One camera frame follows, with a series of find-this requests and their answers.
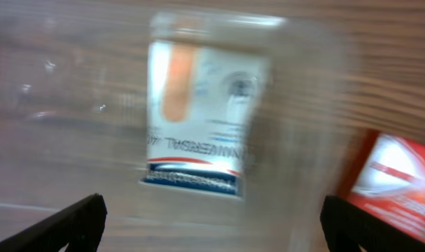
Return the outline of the white Hansaplast plaster box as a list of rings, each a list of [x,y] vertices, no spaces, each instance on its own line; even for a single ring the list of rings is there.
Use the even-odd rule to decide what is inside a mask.
[[[249,52],[150,44],[144,183],[240,196],[246,140],[269,65]]]

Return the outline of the red medicine box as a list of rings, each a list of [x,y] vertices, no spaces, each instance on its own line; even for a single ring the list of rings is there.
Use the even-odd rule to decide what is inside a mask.
[[[425,145],[366,129],[353,147],[336,195],[425,244]]]

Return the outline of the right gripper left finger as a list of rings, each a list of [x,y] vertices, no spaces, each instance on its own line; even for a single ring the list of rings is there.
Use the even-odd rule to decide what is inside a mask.
[[[90,195],[0,241],[0,252],[96,252],[106,215],[104,198]]]

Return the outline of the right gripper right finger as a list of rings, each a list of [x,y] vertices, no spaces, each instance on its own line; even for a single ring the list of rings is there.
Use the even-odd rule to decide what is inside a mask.
[[[320,213],[330,252],[425,252],[425,243],[347,201],[328,195]]]

